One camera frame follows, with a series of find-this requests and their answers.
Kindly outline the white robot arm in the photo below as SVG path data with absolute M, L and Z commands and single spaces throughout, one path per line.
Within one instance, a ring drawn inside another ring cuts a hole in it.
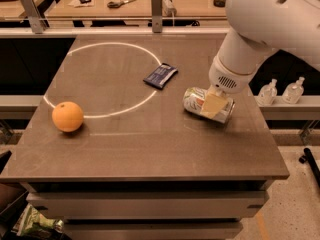
M 225 11 L 230 29 L 209 70 L 202 116 L 214 118 L 279 50 L 320 69 L 320 0 L 226 0 Z

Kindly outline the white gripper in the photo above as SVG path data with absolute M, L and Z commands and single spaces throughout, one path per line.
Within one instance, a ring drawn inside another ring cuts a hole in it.
M 253 74 L 241 75 L 233 73 L 215 56 L 209 70 L 209 81 L 212 87 L 226 94 L 240 93 L 251 81 Z M 200 114 L 206 118 L 214 118 L 226 105 L 228 100 L 208 92 L 205 96 Z

